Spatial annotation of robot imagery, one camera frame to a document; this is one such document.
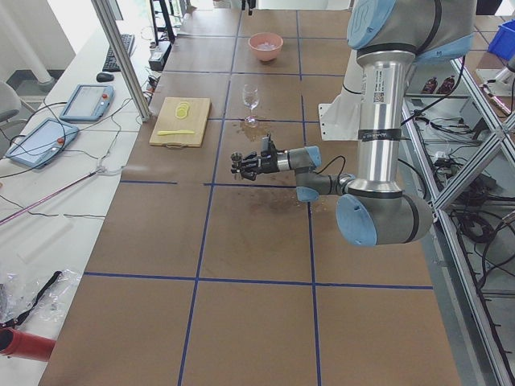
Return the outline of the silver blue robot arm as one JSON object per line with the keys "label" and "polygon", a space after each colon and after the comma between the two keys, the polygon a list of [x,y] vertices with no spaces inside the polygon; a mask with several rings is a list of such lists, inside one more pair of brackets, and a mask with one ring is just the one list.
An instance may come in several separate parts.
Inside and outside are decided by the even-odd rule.
{"label": "silver blue robot arm", "polygon": [[322,175],[319,149],[278,150],[270,137],[260,152],[232,155],[244,179],[292,170],[302,202],[337,195],[343,237],[357,246],[405,244],[423,237],[433,221],[429,204],[397,184],[402,101],[416,63],[452,60],[472,46],[473,1],[359,1],[348,25],[348,45],[362,70],[355,175]]}

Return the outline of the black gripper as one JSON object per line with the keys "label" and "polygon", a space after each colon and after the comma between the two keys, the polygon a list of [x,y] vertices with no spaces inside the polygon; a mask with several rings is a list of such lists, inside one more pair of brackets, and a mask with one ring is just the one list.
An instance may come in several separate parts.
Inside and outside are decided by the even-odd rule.
{"label": "black gripper", "polygon": [[[242,158],[243,161],[251,161],[257,158],[258,154],[253,151]],[[276,154],[266,154],[258,157],[256,170],[238,169],[237,174],[242,179],[255,181],[260,174],[271,174],[278,172],[278,157]]]}

